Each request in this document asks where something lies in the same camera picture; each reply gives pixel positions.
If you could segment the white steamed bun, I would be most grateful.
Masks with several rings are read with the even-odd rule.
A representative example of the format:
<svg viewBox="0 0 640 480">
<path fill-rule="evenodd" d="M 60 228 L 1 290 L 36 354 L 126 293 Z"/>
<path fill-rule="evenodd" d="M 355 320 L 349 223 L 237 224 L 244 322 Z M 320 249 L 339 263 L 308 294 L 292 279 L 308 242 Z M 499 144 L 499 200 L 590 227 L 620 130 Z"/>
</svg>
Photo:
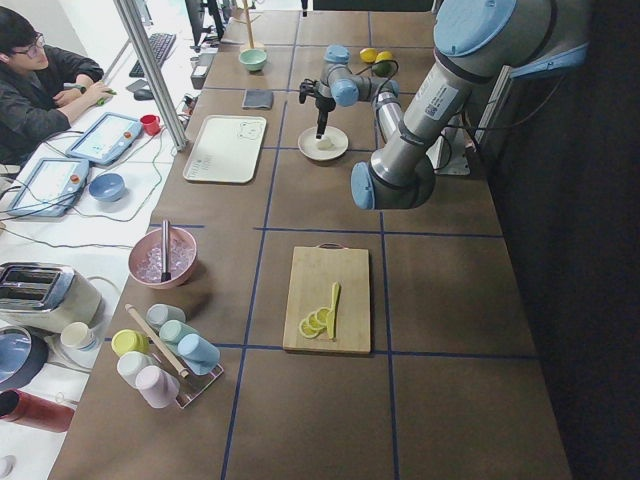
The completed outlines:
<svg viewBox="0 0 640 480">
<path fill-rule="evenodd" d="M 332 150 L 334 148 L 334 143 L 329 137 L 322 137 L 316 140 L 316 148 L 321 151 Z"/>
</svg>

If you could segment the grey folded cloth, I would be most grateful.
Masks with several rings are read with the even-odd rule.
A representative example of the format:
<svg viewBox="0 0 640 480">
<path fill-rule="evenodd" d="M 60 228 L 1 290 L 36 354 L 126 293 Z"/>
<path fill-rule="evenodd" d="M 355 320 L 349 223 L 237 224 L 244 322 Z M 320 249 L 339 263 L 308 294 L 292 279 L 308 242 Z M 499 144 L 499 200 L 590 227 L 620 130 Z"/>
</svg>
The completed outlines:
<svg viewBox="0 0 640 480">
<path fill-rule="evenodd" d="M 270 110 L 273 101 L 274 94 L 271 90 L 247 89 L 244 93 L 242 108 L 244 110 Z"/>
</svg>

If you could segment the small mint green bowl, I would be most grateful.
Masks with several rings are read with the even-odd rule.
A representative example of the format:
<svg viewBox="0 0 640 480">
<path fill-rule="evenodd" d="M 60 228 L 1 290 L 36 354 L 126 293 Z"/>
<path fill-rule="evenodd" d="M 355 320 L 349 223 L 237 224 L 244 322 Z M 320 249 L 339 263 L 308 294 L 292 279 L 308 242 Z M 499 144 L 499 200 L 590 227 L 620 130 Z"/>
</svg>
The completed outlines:
<svg viewBox="0 0 640 480">
<path fill-rule="evenodd" d="M 254 73 L 263 70 L 267 63 L 267 53 L 264 50 L 252 48 L 242 51 L 238 60 L 246 71 Z"/>
</svg>

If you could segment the white control box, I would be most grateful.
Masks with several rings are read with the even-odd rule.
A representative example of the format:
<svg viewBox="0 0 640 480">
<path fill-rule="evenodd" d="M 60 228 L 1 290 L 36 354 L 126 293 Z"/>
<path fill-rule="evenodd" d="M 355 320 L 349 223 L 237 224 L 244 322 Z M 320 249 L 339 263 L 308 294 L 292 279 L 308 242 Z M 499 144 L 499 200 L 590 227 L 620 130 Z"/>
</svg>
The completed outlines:
<svg viewBox="0 0 640 480">
<path fill-rule="evenodd" d="M 466 156 L 467 135 L 462 128 L 446 127 L 427 150 L 436 175 L 467 176 L 470 174 Z"/>
</svg>

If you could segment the black keyboard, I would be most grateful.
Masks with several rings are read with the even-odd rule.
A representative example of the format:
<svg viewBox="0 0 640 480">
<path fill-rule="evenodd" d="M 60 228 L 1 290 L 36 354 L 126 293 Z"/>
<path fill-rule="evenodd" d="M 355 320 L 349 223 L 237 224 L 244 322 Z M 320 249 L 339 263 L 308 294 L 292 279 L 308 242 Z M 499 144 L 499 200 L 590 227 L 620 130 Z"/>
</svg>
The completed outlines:
<svg viewBox="0 0 640 480">
<path fill-rule="evenodd" d="M 176 40 L 176 35 L 170 33 L 153 33 L 148 37 L 148 40 L 156 63 L 159 67 L 161 67 L 171 53 Z M 139 61 L 134 64 L 133 68 L 129 72 L 129 77 L 144 77 L 144 70 Z"/>
</svg>

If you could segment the lemon slice far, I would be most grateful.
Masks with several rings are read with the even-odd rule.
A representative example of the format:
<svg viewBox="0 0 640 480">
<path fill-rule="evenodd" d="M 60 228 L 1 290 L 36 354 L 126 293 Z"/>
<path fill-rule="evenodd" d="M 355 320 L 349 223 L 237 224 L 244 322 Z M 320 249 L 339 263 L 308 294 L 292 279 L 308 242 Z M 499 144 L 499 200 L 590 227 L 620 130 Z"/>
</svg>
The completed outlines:
<svg viewBox="0 0 640 480">
<path fill-rule="evenodd" d="M 322 307 L 322 308 L 318 309 L 316 311 L 317 322 L 321 326 L 326 326 L 327 322 L 328 322 L 329 314 L 330 314 L 330 309 L 327 308 L 327 307 Z"/>
</svg>

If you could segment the yellow-green plastic knife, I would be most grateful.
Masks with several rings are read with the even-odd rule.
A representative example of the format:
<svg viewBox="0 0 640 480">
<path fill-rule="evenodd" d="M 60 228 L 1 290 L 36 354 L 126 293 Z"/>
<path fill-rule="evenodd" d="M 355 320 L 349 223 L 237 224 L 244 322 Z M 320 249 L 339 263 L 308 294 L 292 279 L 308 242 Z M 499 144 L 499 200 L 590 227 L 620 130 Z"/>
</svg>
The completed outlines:
<svg viewBox="0 0 640 480">
<path fill-rule="evenodd" d="M 336 315 L 337 315 L 337 306 L 339 302 L 339 296 L 341 291 L 341 285 L 339 282 L 334 282 L 332 284 L 331 290 L 331 304 L 328 307 L 325 315 L 325 325 L 326 332 L 330 339 L 335 338 L 335 330 L 336 330 Z"/>
</svg>

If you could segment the teach pendant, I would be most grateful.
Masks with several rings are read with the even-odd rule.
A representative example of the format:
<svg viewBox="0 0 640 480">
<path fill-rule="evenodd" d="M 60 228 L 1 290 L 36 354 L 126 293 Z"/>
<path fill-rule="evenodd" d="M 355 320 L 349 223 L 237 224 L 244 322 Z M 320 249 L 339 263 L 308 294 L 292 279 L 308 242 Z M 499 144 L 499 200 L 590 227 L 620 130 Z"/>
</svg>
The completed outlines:
<svg viewBox="0 0 640 480">
<path fill-rule="evenodd" d="M 13 217 L 61 217 L 85 188 L 90 163 L 81 158 L 42 158 L 11 200 L 7 213 Z"/>
<path fill-rule="evenodd" d="M 141 132 L 138 119 L 106 112 L 66 150 L 66 155 L 107 166 L 118 160 Z"/>
</svg>

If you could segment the lemon slice near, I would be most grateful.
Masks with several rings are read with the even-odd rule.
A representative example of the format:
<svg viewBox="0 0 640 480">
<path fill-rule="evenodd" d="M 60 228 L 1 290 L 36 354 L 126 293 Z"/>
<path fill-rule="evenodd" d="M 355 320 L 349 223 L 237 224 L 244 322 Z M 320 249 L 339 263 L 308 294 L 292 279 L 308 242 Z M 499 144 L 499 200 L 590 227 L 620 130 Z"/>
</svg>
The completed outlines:
<svg viewBox="0 0 640 480">
<path fill-rule="evenodd" d="M 299 334 L 307 339 L 313 339 L 318 337 L 322 332 L 323 332 L 324 328 L 323 327 L 319 327 L 319 328 L 315 328 L 313 327 L 309 322 L 308 322 L 308 318 L 302 319 L 299 324 L 298 324 L 298 332 Z"/>
</svg>

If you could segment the grey-blue plastic cup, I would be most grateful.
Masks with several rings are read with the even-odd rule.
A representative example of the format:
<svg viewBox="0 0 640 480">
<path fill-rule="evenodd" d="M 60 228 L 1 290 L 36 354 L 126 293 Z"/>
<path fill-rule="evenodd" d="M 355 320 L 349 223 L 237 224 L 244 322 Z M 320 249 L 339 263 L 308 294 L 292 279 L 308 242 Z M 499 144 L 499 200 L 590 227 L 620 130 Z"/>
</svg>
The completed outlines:
<svg viewBox="0 0 640 480">
<path fill-rule="evenodd" d="M 146 322 L 155 330 L 159 330 L 169 320 L 185 323 L 186 314 L 177 306 L 163 303 L 150 306 L 146 312 Z"/>
</svg>

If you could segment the seated person in black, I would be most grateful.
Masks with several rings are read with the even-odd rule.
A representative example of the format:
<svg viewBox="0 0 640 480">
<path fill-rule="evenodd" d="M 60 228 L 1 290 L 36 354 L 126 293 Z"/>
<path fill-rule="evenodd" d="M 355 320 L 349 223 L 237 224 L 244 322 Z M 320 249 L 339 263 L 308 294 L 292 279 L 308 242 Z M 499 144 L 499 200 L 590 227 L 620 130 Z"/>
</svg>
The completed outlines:
<svg viewBox="0 0 640 480">
<path fill-rule="evenodd" d="M 114 91 L 90 58 L 48 45 L 14 10 L 1 9 L 1 163 L 24 164 Z"/>
</svg>

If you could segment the yellow-green plastic cup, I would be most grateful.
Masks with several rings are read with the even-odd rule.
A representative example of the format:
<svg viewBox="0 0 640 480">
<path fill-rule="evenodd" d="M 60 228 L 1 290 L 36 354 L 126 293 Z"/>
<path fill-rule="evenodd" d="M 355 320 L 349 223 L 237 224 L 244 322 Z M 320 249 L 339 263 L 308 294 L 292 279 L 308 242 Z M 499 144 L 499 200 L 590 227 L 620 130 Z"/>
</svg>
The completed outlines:
<svg viewBox="0 0 640 480">
<path fill-rule="evenodd" d="M 149 346 L 148 336 L 132 329 L 119 330 L 111 340 L 111 348 L 118 357 L 132 351 L 147 354 Z"/>
</svg>

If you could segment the white plastic cup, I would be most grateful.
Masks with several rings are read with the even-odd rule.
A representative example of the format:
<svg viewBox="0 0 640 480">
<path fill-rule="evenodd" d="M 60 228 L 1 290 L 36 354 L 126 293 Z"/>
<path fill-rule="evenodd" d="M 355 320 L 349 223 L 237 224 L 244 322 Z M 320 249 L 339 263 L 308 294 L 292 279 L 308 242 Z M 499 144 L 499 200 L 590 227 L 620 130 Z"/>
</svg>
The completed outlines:
<svg viewBox="0 0 640 480">
<path fill-rule="evenodd" d="M 138 373 L 147 366 L 157 366 L 156 360 L 139 351 L 129 351 L 123 354 L 117 362 L 117 372 L 132 388 L 136 388 Z"/>
</svg>

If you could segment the cream paper cup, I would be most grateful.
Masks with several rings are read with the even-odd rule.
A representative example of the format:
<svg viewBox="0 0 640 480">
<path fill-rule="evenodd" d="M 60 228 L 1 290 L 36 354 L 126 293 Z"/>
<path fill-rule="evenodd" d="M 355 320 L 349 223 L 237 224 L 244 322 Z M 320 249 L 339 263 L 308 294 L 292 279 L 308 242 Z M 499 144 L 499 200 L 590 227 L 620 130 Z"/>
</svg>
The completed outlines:
<svg viewBox="0 0 640 480">
<path fill-rule="evenodd" d="M 60 341 L 65 347 L 78 351 L 90 351 L 98 345 L 94 331 L 83 322 L 67 325 L 60 334 Z"/>
</svg>

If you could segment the aluminium frame post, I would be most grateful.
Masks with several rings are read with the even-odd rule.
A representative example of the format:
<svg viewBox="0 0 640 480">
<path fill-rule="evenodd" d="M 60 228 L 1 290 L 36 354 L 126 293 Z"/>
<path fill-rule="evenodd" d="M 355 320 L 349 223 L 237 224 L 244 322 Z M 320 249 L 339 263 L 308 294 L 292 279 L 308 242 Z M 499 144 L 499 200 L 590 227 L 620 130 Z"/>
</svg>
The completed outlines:
<svg viewBox="0 0 640 480">
<path fill-rule="evenodd" d="M 161 68 L 155 60 L 146 31 L 138 16 L 137 7 L 133 1 L 129 0 L 114 0 L 114 5 L 143 68 L 161 119 L 173 140 L 174 147 L 178 152 L 183 151 L 188 142 L 184 127 L 175 111 Z"/>
</svg>

